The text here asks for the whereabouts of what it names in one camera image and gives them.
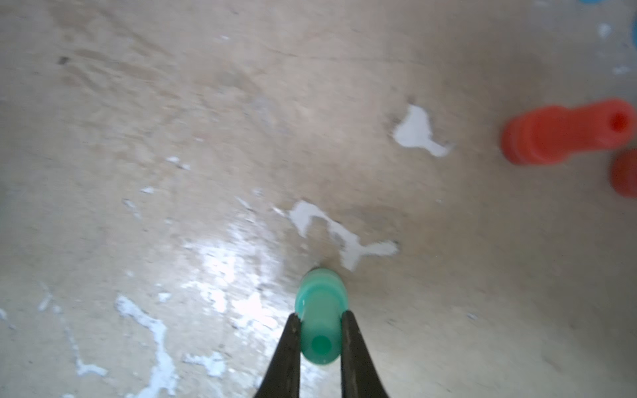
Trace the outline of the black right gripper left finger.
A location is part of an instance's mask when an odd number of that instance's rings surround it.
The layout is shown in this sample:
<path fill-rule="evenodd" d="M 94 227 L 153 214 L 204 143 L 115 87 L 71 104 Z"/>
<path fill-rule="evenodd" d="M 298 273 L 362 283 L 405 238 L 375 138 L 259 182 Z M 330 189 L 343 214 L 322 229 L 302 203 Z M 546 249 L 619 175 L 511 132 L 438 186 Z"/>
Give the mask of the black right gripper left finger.
<path fill-rule="evenodd" d="M 300 394 L 301 321 L 292 313 L 255 398 L 298 398 Z"/>

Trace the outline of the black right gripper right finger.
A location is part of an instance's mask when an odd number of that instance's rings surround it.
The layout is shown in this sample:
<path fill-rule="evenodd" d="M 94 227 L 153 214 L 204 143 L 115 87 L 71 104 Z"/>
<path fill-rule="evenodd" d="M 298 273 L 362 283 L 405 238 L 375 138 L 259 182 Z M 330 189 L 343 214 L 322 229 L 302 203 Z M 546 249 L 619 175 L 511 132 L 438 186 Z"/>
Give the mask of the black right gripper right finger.
<path fill-rule="evenodd" d="M 341 323 L 342 398 L 388 398 L 354 313 L 345 311 Z"/>

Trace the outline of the green stamp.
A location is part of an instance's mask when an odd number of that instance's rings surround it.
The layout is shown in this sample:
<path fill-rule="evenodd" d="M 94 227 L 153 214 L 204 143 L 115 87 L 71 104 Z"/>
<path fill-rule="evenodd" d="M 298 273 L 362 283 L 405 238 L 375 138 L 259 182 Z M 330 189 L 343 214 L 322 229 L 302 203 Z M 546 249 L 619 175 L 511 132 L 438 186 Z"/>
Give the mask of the green stamp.
<path fill-rule="evenodd" d="M 295 313 L 301 322 L 301 351 L 309 362 L 328 365 L 341 355 L 341 318 L 348 309 L 348 292 L 333 270 L 317 268 L 301 280 Z"/>

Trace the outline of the red stamp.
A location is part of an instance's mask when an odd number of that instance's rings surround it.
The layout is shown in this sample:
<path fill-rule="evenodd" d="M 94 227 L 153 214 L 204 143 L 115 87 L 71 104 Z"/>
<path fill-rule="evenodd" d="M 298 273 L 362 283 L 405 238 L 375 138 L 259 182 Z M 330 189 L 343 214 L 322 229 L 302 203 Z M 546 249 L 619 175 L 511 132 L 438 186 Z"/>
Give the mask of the red stamp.
<path fill-rule="evenodd" d="M 618 154 L 610 168 L 610 183 L 622 197 L 637 197 L 637 149 Z"/>
<path fill-rule="evenodd" d="M 636 110 L 623 99 L 577 108 L 551 105 L 512 118 L 500 149 L 516 165 L 561 164 L 573 154 L 618 149 L 635 131 Z"/>

